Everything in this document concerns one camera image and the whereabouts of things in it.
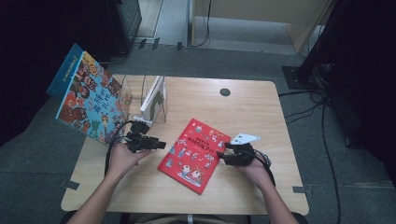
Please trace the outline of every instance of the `human arm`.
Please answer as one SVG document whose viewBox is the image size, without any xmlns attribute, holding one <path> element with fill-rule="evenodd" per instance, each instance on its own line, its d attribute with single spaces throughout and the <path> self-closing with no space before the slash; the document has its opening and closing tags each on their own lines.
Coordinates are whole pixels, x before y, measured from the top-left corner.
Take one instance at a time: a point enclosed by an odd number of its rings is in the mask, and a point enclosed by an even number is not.
<svg viewBox="0 0 396 224">
<path fill-rule="evenodd" d="M 111 150 L 110 164 L 105 178 L 68 223 L 101 223 L 117 185 L 150 151 L 132 153 L 127 146 L 116 145 Z"/>
<path fill-rule="evenodd" d="M 237 166 L 236 168 L 245 173 L 262 192 L 271 224 L 298 223 L 277 192 L 270 176 L 257 159 L 248 166 Z"/>
</svg>

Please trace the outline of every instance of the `red hardcover book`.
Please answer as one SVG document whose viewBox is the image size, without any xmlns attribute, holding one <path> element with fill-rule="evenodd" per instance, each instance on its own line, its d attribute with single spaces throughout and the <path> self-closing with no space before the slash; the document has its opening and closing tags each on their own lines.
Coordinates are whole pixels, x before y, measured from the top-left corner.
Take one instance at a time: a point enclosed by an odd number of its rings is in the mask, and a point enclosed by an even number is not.
<svg viewBox="0 0 396 224">
<path fill-rule="evenodd" d="M 231 137 L 192 119 L 161 161 L 158 169 L 202 194 Z"/>
</svg>

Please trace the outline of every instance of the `human hand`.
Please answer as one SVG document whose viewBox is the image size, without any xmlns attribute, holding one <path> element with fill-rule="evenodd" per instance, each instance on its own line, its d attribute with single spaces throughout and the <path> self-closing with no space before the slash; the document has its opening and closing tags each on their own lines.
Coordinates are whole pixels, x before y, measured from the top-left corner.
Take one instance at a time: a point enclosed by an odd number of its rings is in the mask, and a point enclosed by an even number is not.
<svg viewBox="0 0 396 224">
<path fill-rule="evenodd" d="M 265 159 L 262 157 L 262 155 L 258 153 L 257 156 L 265 162 Z M 257 159 L 254 159 L 248 166 L 235 166 L 235 168 L 242 171 L 253 183 L 259 187 L 259 189 L 267 184 L 273 186 L 271 177 L 262 166 L 262 163 Z"/>
<path fill-rule="evenodd" d="M 143 150 L 133 153 L 124 144 L 118 144 L 111 150 L 110 164 L 107 175 L 112 175 L 122 179 L 132 168 L 138 165 L 139 161 L 147 157 L 151 150 Z"/>
</svg>

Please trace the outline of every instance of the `black cable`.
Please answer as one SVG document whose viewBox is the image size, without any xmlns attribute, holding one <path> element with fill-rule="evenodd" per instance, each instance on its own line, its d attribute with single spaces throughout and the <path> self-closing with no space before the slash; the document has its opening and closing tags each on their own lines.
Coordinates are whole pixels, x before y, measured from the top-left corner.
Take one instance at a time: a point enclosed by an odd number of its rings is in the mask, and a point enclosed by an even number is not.
<svg viewBox="0 0 396 224">
<path fill-rule="evenodd" d="M 133 121 L 132 121 L 132 120 L 128 120 L 128 121 L 126 121 L 125 123 L 123 123 L 123 124 L 117 129 L 116 133 L 113 135 L 113 139 L 111 140 L 110 144 L 108 144 L 108 149 L 107 149 L 107 154 L 106 154 L 106 162 L 105 162 L 105 175 L 107 174 L 108 165 L 110 164 L 111 149 L 113 148 L 113 145 L 114 145 L 114 143 L 115 143 L 117 140 L 119 140 L 119 139 L 125 137 L 125 136 L 120 136 L 120 137 L 118 137 L 118 135 L 119 135 L 120 130 L 121 130 L 127 123 L 133 123 Z"/>
<path fill-rule="evenodd" d="M 122 61 L 126 56 L 126 53 L 124 52 L 122 57 L 116 61 L 112 61 L 112 62 L 99 62 L 99 64 L 111 64 L 111 63 L 119 63 L 120 61 Z"/>
<path fill-rule="evenodd" d="M 341 223 L 341 204 L 340 204 L 340 195 L 338 192 L 338 183 L 337 183 L 337 178 L 335 177 L 335 171 L 334 171 L 334 167 L 332 165 L 332 158 L 330 157 L 329 149 L 327 147 L 327 142 L 326 142 L 326 138 L 325 138 L 325 134 L 324 134 L 324 111 L 325 111 L 325 108 L 326 108 L 326 104 L 323 104 L 322 119 L 321 119 L 322 139 L 323 139 L 324 147 L 326 149 L 327 158 L 329 159 L 330 168 L 332 170 L 332 180 L 334 182 L 335 197 L 337 200 L 337 211 L 338 211 L 337 223 Z"/>
<path fill-rule="evenodd" d="M 210 9 L 211 8 L 212 8 L 212 0 L 209 1 L 209 7 L 208 7 L 208 10 L 207 10 L 206 36 L 205 36 L 205 38 L 204 38 L 204 40 L 202 41 L 201 44 L 199 44 L 197 46 L 192 46 L 193 48 L 199 48 L 199 47 L 203 46 L 207 42 L 207 40 L 209 39 L 209 33 L 210 33 L 209 32 L 209 19 L 210 19 Z"/>
<path fill-rule="evenodd" d="M 315 103 L 315 105 L 310 107 L 310 108 L 308 108 L 308 109 L 306 109 L 306 110 L 304 110 L 304 111 L 300 111 L 300 112 L 297 112 L 297 113 L 293 113 L 293 114 L 287 115 L 287 116 L 285 116 L 285 119 L 291 118 L 292 116 L 295 116 L 295 115 L 301 115 L 301 114 L 306 113 L 308 111 L 311 111 L 311 113 L 308 114 L 308 115 L 304 115 L 304 116 L 301 116 L 299 118 L 290 120 L 290 121 L 286 121 L 286 123 L 293 123 L 296 120 L 304 119 L 304 118 L 312 116 L 314 114 L 315 108 L 317 106 L 319 106 L 319 105 L 323 105 L 324 104 L 324 102 L 326 100 L 326 97 L 319 91 L 292 91 L 292 92 L 287 92 L 287 93 L 281 93 L 281 94 L 278 95 L 279 97 L 281 97 L 281 96 L 285 96 L 285 95 L 294 95 L 294 94 L 300 94 L 300 93 L 306 93 L 306 92 L 310 92 L 309 97 L 310 97 L 311 101 Z M 313 97 L 314 94 L 318 94 L 320 96 L 321 100 L 320 101 L 316 101 L 314 99 L 314 97 Z"/>
</svg>

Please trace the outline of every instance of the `children's book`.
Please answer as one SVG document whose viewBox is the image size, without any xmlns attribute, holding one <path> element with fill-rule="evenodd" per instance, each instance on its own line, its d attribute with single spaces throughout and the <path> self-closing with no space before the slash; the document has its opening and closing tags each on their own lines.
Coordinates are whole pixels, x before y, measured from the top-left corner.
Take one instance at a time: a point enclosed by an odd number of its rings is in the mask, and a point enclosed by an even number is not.
<svg viewBox="0 0 396 224">
<path fill-rule="evenodd" d="M 132 96 L 121 90 L 120 82 L 75 44 L 47 94 L 61 101 L 57 120 L 108 145 L 128 115 Z"/>
<path fill-rule="evenodd" d="M 198 194 L 219 163 L 216 151 L 224 152 L 231 137 L 192 119 L 163 158 L 158 169 Z"/>
<path fill-rule="evenodd" d="M 165 77 L 156 76 L 151 88 L 148 91 L 145 101 L 140 107 L 140 111 L 145 120 L 153 122 L 157 118 L 160 111 L 162 109 L 165 110 L 165 89 Z"/>
</svg>

